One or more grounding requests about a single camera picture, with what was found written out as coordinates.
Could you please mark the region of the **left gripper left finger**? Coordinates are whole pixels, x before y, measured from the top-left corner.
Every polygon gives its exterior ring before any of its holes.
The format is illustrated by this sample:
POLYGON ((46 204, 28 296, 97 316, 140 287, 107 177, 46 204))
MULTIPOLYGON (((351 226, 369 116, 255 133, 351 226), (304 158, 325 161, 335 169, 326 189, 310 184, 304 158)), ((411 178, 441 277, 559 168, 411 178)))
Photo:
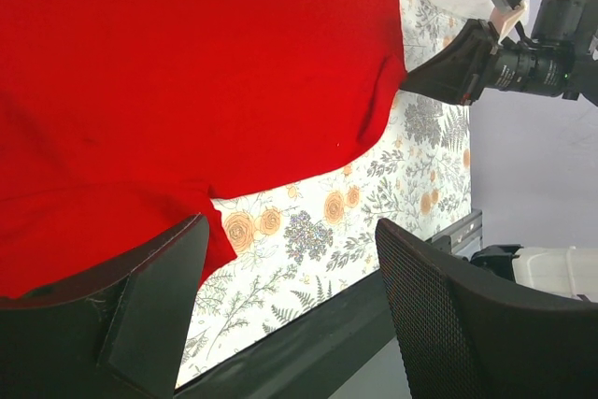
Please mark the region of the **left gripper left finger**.
POLYGON ((171 398, 206 258, 191 216, 86 271, 1 300, 4 398, 171 398))

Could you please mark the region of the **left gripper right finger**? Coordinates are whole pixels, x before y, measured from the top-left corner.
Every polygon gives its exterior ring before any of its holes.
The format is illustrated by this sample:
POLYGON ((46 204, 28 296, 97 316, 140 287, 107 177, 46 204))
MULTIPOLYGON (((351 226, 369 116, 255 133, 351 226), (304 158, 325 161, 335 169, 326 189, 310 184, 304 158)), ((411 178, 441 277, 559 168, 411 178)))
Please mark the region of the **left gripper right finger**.
POLYGON ((596 397, 596 304, 496 276, 388 219, 376 246, 412 397, 596 397))

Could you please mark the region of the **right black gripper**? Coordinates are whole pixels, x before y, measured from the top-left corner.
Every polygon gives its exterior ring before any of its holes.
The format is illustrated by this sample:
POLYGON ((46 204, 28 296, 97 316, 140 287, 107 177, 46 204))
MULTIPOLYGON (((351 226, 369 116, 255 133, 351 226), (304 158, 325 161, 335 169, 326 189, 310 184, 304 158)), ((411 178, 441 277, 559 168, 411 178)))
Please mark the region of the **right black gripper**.
POLYGON ((566 58, 553 49, 515 45, 498 50, 494 26, 470 19, 442 51, 407 73, 400 90, 448 105, 472 105, 484 87, 562 95, 567 78, 566 58))

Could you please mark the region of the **red t shirt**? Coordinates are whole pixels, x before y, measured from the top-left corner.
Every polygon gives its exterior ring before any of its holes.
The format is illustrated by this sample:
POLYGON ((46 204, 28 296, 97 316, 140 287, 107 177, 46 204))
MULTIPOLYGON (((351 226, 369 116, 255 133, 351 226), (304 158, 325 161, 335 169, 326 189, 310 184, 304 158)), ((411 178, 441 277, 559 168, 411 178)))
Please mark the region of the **red t shirt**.
POLYGON ((399 0, 1 0, 1 293, 370 150, 405 78, 399 0))

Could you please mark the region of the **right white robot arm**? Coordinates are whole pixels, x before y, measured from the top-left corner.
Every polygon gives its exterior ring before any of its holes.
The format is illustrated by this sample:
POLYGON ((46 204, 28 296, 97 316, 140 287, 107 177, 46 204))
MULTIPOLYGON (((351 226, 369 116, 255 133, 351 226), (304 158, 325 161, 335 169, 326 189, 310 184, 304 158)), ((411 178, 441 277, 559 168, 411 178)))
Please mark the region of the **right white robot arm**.
POLYGON ((518 41, 468 21, 403 88, 473 116, 474 203, 515 280, 597 298, 597 0, 542 0, 518 41))

